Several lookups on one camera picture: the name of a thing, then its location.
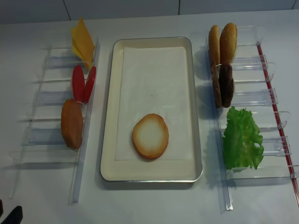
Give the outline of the front yellow cheese slice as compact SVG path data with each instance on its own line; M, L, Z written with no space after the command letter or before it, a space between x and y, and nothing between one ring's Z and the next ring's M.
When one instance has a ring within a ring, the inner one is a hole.
M91 36L81 17L75 28L76 31L74 39L76 46L83 57L82 61L84 62L85 67L90 70L93 63L95 45L93 44Z

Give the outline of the orange bun slice in rack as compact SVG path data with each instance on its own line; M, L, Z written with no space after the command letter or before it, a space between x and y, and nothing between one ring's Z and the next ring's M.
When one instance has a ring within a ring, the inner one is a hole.
M61 134L67 147L78 150L82 143L83 115L74 99L64 102L61 112Z

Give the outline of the white paper liner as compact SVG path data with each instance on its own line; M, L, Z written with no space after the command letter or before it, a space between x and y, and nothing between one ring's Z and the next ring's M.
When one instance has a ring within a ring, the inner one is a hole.
M192 157L192 131L186 50L172 48L124 49L117 161L139 160L132 130L145 115L160 115L169 131L169 142L160 160Z

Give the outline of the red tomato slice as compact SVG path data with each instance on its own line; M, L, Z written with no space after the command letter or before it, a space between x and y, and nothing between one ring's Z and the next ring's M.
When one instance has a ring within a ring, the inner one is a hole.
M71 82L74 99L82 103L85 91L85 79L80 65L75 66L73 69Z
M83 97L83 103L85 104L87 104L90 99L95 79L96 79L96 67L93 66L88 74L87 81L85 84L85 92Z

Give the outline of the left top bun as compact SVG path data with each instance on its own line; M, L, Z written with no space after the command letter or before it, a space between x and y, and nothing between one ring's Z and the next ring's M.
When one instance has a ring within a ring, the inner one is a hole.
M209 31L208 49L210 63L215 65L220 64L220 37L218 25L213 25Z

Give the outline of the dark brown meat patty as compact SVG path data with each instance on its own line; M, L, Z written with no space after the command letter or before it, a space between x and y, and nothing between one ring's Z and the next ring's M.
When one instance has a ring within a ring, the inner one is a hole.
M220 67L219 86L222 106L229 108L234 94L232 67L229 63L223 63Z

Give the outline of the yellow cheese slice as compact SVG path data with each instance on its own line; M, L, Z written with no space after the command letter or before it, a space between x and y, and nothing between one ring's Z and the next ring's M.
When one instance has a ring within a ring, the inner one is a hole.
M72 36L72 52L77 56L79 57L80 59L83 59L81 53L79 52L77 46L76 46L76 43L75 43L75 31L76 31L76 28L75 27L71 27L71 36Z
M93 44L91 36L81 17L75 28L76 31L74 39L76 46L83 57L82 61L84 62L85 67L90 70L93 63L95 45Z

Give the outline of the bottom bun slice on tray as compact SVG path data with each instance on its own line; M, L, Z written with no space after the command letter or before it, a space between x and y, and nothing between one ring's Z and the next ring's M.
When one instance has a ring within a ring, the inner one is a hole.
M154 160L166 150L169 132L164 119L154 113L144 116L133 128L132 141L136 152L143 158Z

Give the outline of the right red tomato slice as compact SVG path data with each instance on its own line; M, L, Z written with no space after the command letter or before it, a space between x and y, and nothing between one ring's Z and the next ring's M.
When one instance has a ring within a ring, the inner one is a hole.
M85 92L83 97L83 103L85 104L87 104L90 99L95 79L96 79L96 67L93 66L88 74L87 81L85 84Z

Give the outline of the right top bun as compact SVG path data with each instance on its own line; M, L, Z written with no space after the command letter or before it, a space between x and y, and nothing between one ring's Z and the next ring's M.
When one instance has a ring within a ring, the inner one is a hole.
M237 27L234 23L228 23L220 36L220 62L232 63L237 46Z

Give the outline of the clear acrylic rack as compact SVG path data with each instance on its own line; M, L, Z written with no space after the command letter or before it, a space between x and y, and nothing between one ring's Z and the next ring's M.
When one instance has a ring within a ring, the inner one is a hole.
M233 209L231 189L239 184L246 186L292 184L295 197L299 195L299 167L291 160L289 140L285 126L290 118L288 111L278 109L277 93L272 85L277 65L270 62L262 50L262 29L258 26L238 27L237 47L231 63L234 79L234 95L228 108L217 107L213 89L208 31L204 32L201 62L204 76L206 106L209 111L208 136L212 151L217 154L215 176L220 195L221 210ZM263 147L263 159L258 166L240 165L227 168L223 155L223 138L228 117L233 111L251 113L259 128Z
M70 202L77 203L94 95L90 96L88 103L80 104L84 120L82 145L78 150L70 149L61 135L61 110L64 102L73 97L71 91L73 68L76 65L81 66L85 77L88 76L88 69L84 67L84 62L72 53L70 47L49 47L46 52L42 71L38 72L35 81L38 88L23 119L28 125L23 133L22 149L10 153L18 170L9 197L11 199L14 197L21 170L26 166L33 165L36 168L49 168L51 165L57 168L70 166L73 169Z

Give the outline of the green lettuce leaf in rack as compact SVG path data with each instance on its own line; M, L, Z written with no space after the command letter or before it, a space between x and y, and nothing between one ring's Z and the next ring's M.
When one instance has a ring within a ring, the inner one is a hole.
M231 107L227 113L224 131L223 159L227 170L254 168L263 160L263 136L251 111Z

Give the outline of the cream metal tray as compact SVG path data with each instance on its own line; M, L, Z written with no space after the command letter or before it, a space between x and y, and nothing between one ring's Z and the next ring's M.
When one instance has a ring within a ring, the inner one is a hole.
M168 146L141 157L133 128L159 115ZM107 182L195 182L202 174L192 45L186 37L118 40L112 51L100 175Z

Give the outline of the right clear acrylic rack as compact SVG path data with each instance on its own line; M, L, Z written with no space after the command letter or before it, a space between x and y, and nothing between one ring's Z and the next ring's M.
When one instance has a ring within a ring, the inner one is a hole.
M262 50L262 29L258 26L238 27L237 47L231 63L234 79L234 95L228 108L217 107L213 89L208 31L204 32L201 62L204 76L206 106L209 111L208 136L212 151L217 154L215 176L220 195L221 210L233 209L231 189L239 184L246 186L292 184L295 197L299 195L299 167L291 160L289 140L285 126L290 118L288 111L278 109L277 93L272 85L277 65L270 62ZM223 138L228 117L233 111L251 113L259 128L263 147L263 159L258 166L240 165L227 168L223 155Z

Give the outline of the rear yellow cheese slice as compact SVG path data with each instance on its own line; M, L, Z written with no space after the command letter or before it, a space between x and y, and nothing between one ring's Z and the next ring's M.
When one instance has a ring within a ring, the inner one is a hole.
M75 43L75 31L76 31L76 28L75 27L71 27L71 36L72 36L72 52L77 56L79 57L80 59L83 59L81 53L79 52L77 46L76 46L76 43Z

